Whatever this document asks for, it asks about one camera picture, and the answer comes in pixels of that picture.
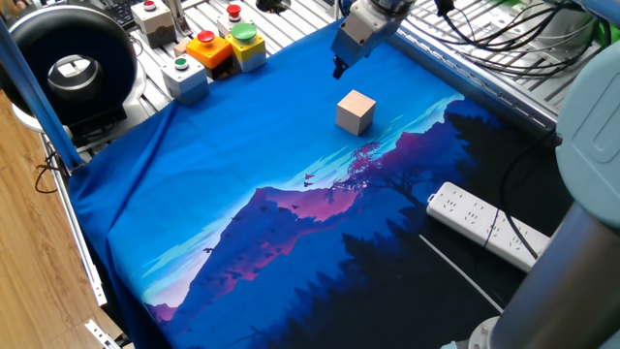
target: cable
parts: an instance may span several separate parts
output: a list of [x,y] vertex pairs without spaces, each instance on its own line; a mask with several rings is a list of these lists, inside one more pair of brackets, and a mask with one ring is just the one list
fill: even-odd
[[138,44],[139,52],[136,53],[136,57],[140,56],[142,54],[142,52],[144,51],[144,47],[142,46],[142,43],[140,42],[140,40],[137,40],[136,38],[130,36],[129,37],[129,41],[134,43],[134,44]]
[[521,234],[519,229],[516,227],[516,225],[512,221],[512,216],[511,216],[511,214],[510,214],[510,212],[508,210],[508,205],[506,204],[506,184],[507,184],[508,178],[509,178],[512,170],[516,166],[516,164],[518,164],[518,162],[521,161],[521,159],[523,159],[526,155],[528,155],[532,150],[536,149],[540,144],[542,144],[549,137],[552,137],[555,134],[556,134],[555,133],[555,127],[553,127],[543,137],[541,137],[536,142],[534,142],[533,144],[528,146],[525,150],[523,150],[523,152],[521,152],[521,154],[519,154],[519,156],[517,156],[514,160],[512,160],[511,164],[508,166],[508,168],[504,172],[504,175],[502,176],[502,181],[501,181],[501,184],[500,184],[500,208],[506,214],[506,219],[508,220],[508,222],[511,225],[512,229],[514,230],[514,233],[523,242],[523,246],[525,246],[525,248],[528,250],[528,252],[530,252],[530,254],[532,255],[532,257],[534,257],[535,260],[537,260],[539,258],[538,253],[536,253],[534,248],[532,248],[532,246],[529,244],[529,242],[525,239],[525,237]]
[[[454,23],[451,21],[451,19],[448,16],[444,16],[444,21],[456,33],[456,35],[458,35],[463,40],[463,43],[459,43],[459,45],[471,45],[471,46],[474,46],[475,48],[484,49],[484,50],[488,50],[488,51],[492,51],[492,52],[505,52],[505,51],[509,51],[509,50],[512,50],[512,49],[515,49],[515,48],[522,48],[522,47],[528,45],[529,43],[531,43],[532,41],[534,41],[543,32],[543,30],[549,25],[551,20],[553,20],[553,18],[560,11],[572,7],[571,3],[566,3],[566,1],[567,0],[565,0],[564,2],[559,4],[555,9],[546,9],[546,10],[543,10],[543,11],[540,11],[540,12],[536,13],[533,16],[528,16],[525,19],[520,20],[517,23],[525,22],[525,21],[531,19],[534,16],[540,16],[541,14],[547,13],[549,10],[551,10],[550,15],[547,16],[541,23],[537,24],[536,26],[534,26],[533,28],[528,30],[526,33],[524,33],[524,34],[522,34],[520,36],[517,36],[516,38],[512,38],[512,39],[510,39],[510,40],[508,40],[506,42],[503,42],[503,43],[490,44],[490,41],[494,40],[495,38],[497,38],[500,35],[502,35],[509,28],[512,28],[512,27],[516,26],[517,23],[508,25],[504,29],[498,31],[497,33],[495,33],[495,34],[493,34],[493,35],[491,35],[489,37],[486,37],[486,38],[481,39],[481,40],[473,41],[470,38],[468,38],[465,34],[463,34],[454,25]],[[527,39],[525,39],[524,41],[519,42],[519,40],[521,40],[523,38],[526,38],[526,37],[527,37]]]
[[46,164],[45,165],[37,165],[37,169],[42,169],[39,172],[39,176],[37,176],[37,181],[35,182],[35,190],[38,193],[41,194],[52,194],[58,191],[58,188],[54,189],[54,190],[41,190],[39,189],[39,182],[41,181],[41,179],[43,178],[43,174],[47,171],[60,171],[60,169],[55,168],[53,166],[51,166],[51,158],[54,157],[56,155],[56,151],[53,151],[51,154],[49,154],[49,156],[46,158]]
[[[425,11],[428,11],[428,12],[429,12],[429,13],[431,13],[431,14],[434,14],[433,12],[431,12],[431,11],[429,11],[429,10],[426,10],[425,8],[420,8],[420,9],[425,10]],[[574,31],[574,32],[572,32],[572,33],[569,33],[569,34],[566,34],[566,35],[563,35],[563,36],[559,36],[559,37],[555,37],[555,38],[557,38],[557,39],[560,39],[560,38],[568,38],[568,39],[565,39],[565,40],[563,40],[563,41],[561,41],[561,42],[559,42],[559,43],[555,43],[555,44],[553,44],[553,45],[549,45],[549,46],[544,47],[544,48],[534,48],[534,49],[524,49],[524,50],[513,49],[513,50],[511,50],[511,51],[509,51],[509,52],[503,52],[503,53],[505,53],[505,54],[513,54],[513,53],[533,53],[533,52],[542,52],[542,51],[547,51],[547,50],[550,50],[550,49],[552,49],[552,48],[557,48],[557,47],[559,47],[559,46],[561,46],[561,45],[563,45],[563,44],[565,44],[565,43],[569,42],[570,40],[572,40],[576,34],[578,34],[578,33],[579,33],[579,32],[581,32],[583,29],[585,29],[585,28],[586,28],[589,24],[590,24],[590,22],[588,22],[586,25],[582,26],[581,28],[579,28],[579,29],[575,30],[575,31]],[[472,26],[473,26],[475,29],[480,30],[480,31],[485,31],[485,32],[488,32],[488,31],[490,31],[490,30],[491,30],[491,29],[488,29],[488,28],[483,28],[483,27],[479,27],[479,26],[476,26],[476,25],[472,25]],[[430,34],[426,34],[426,35],[429,35],[430,37],[432,37],[432,38],[433,38],[433,39],[435,39],[435,40],[438,40],[438,41],[440,40],[439,38],[434,37],[434,36],[432,36],[432,35],[430,35]],[[471,55],[471,54],[469,54],[469,53],[466,53],[466,52],[463,52],[463,51],[459,51],[458,53],[460,53],[460,54],[464,54],[464,55],[467,55],[467,56],[472,56],[472,57],[474,57],[473,55]]]
[[[529,43],[531,43],[532,41],[534,41],[534,39],[536,39],[536,37],[542,33],[542,31],[546,28],[547,25],[549,25],[551,20],[555,17],[555,15],[557,15],[558,12],[560,12],[561,9],[562,9],[562,7],[557,7],[539,25],[534,26],[526,34],[518,37],[519,39],[520,38],[524,38],[525,35],[531,33],[532,31],[534,31],[534,33],[528,39],[526,39],[525,41],[522,41],[522,42],[520,42],[518,44],[517,44],[517,42],[518,42],[517,38],[508,40],[507,42],[504,42],[504,43],[501,43],[501,44],[493,44],[493,45],[491,45],[491,44],[481,44],[479,42],[474,42],[470,38],[468,38],[466,35],[464,35],[460,30],[458,30],[458,28],[454,25],[454,23],[450,20],[450,18],[448,16],[444,16],[444,20],[446,21],[448,26],[456,33],[456,35],[458,35],[467,44],[469,44],[469,45],[471,45],[471,46],[473,46],[475,48],[484,49],[484,50],[488,50],[488,51],[491,51],[491,52],[506,52],[507,50],[511,50],[511,49],[514,49],[514,48],[522,48],[522,47],[528,45]],[[489,46],[499,46],[499,45],[502,45],[502,44],[506,44],[506,45],[504,47],[502,47],[502,48],[490,48],[489,47]]]
[[601,19],[601,24],[604,31],[604,47],[608,48],[611,45],[611,26],[608,21],[603,19]]
[[[561,71],[564,71],[566,69],[568,69],[570,66],[572,66],[574,63],[576,63],[579,58],[581,58],[583,56],[583,54],[585,54],[585,52],[588,50],[588,48],[590,48],[592,46],[592,43],[594,42],[594,37],[595,34],[593,32],[588,44],[584,45],[584,47],[572,58],[569,58],[567,60],[565,60],[564,62],[560,62],[560,63],[550,63],[550,64],[545,64],[539,67],[523,67],[523,66],[513,66],[513,65],[509,65],[509,64],[503,64],[503,63],[499,63],[499,62],[493,62],[493,61],[489,61],[487,59],[483,59],[483,58],[478,58],[474,55],[471,55],[469,53],[465,53],[465,52],[460,52],[461,54],[468,56],[472,59],[472,61],[474,62],[474,64],[481,66],[483,68],[489,69],[489,70],[493,70],[493,71],[497,71],[500,73],[505,73],[505,74],[509,74],[509,75],[518,75],[518,76],[527,76],[527,77],[550,77],[553,76]],[[554,69],[552,72],[549,73],[530,73],[529,71],[531,70],[542,70],[542,69],[548,69],[548,68],[556,68]],[[523,69],[523,70],[528,70],[528,72],[516,72],[514,71],[514,69]]]
[[[500,29],[499,31],[495,32],[495,34],[492,34],[492,35],[490,35],[490,36],[488,36],[488,37],[484,37],[484,38],[482,38],[482,39],[478,39],[478,42],[479,42],[479,43],[481,43],[481,42],[483,42],[483,41],[491,41],[491,40],[493,40],[493,39],[496,39],[496,38],[498,38],[499,36],[501,36],[502,34],[504,34],[504,33],[508,32],[509,30],[513,29],[514,27],[516,27],[516,26],[518,26],[518,25],[521,25],[521,24],[525,23],[526,21],[531,20],[531,19],[533,19],[533,18],[536,18],[536,17],[538,17],[538,16],[542,16],[542,15],[544,15],[544,14],[551,13],[552,11],[553,11],[552,9],[546,9],[546,10],[543,10],[543,11],[539,11],[539,12],[537,12],[537,13],[533,14],[533,15],[527,16],[527,17],[523,18],[522,20],[520,20],[520,21],[518,21],[518,22],[514,22],[514,23],[513,23],[513,24],[511,24],[511,25],[507,25],[507,26],[506,26],[506,27],[504,27],[503,29]],[[409,19],[406,19],[406,20],[407,20],[407,21],[408,21],[408,22],[409,22],[412,26],[414,26],[417,30],[420,30],[420,31],[424,32],[424,30],[420,29],[420,28],[419,28],[419,27],[418,27],[415,23],[411,22]],[[523,37],[523,36],[524,36],[524,35],[526,35],[526,34],[527,34],[527,33],[523,33],[523,34],[521,34],[520,36],[518,36],[518,37],[516,37],[516,38],[513,38],[513,40],[517,40],[518,38]],[[427,35],[428,35],[428,36],[430,36],[430,37],[432,37],[433,39],[435,39],[435,40],[437,40],[437,41],[439,41],[439,42],[445,43],[445,44],[459,45],[459,46],[470,45],[470,44],[468,44],[467,42],[464,42],[464,41],[461,41],[461,42],[455,42],[455,41],[450,41],[450,40],[442,39],[442,38],[439,38],[439,37],[437,37],[437,36],[433,36],[432,34],[427,34]]]
[[463,15],[463,17],[465,17],[465,21],[467,22],[467,25],[469,25],[469,30],[472,31],[472,38],[475,40],[476,34],[474,33],[474,27],[472,27],[472,23],[469,21],[469,18],[467,18],[467,15],[465,15],[463,10],[461,9],[455,9],[455,10],[459,11]]

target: blue pole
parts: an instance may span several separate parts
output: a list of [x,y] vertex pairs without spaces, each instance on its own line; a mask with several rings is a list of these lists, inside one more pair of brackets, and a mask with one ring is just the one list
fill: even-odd
[[28,67],[17,44],[13,41],[11,33],[5,23],[0,20],[0,62],[4,65],[13,83],[26,101],[30,111],[37,117],[39,123],[46,131],[49,140],[56,148],[60,158],[65,162],[69,170],[78,167],[82,161],[76,148],[71,143],[69,136],[62,128],[58,116],[47,100],[34,74]]

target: blue cloth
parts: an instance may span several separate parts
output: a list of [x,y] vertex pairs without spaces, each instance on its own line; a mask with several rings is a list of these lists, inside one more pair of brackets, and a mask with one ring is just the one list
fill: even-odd
[[[494,315],[420,239],[398,241],[425,222],[414,216],[428,195],[460,178],[465,141],[446,111],[495,121],[388,45],[333,79],[336,30],[213,83],[193,106],[172,102],[75,171],[72,204],[138,348],[161,347],[161,333],[177,348],[296,347],[281,337],[299,334],[296,322],[320,338],[317,300],[383,282],[356,254],[367,241],[382,256],[406,255],[403,245],[426,256],[417,277],[435,270],[443,284],[422,282],[428,295],[414,299],[447,308],[453,291],[467,301],[452,313],[482,312],[447,323]],[[352,89],[377,101],[361,137],[335,125]]]

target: white power strip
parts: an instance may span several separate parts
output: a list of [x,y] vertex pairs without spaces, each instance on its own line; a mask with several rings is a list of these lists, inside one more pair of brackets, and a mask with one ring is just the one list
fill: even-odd
[[[470,238],[475,243],[502,257],[517,268],[528,272],[536,263],[534,257],[517,237],[506,214],[456,185],[446,182],[436,194],[428,198],[426,213]],[[540,256],[549,244],[549,238],[513,218],[519,232]]]

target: wooden cube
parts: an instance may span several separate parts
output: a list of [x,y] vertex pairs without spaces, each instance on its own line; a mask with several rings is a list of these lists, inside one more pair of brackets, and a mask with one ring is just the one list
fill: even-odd
[[359,136],[370,126],[377,102],[352,90],[338,103],[336,125]]
[[178,58],[183,53],[187,53],[187,44],[192,41],[190,38],[183,38],[177,46],[174,47],[174,57]]

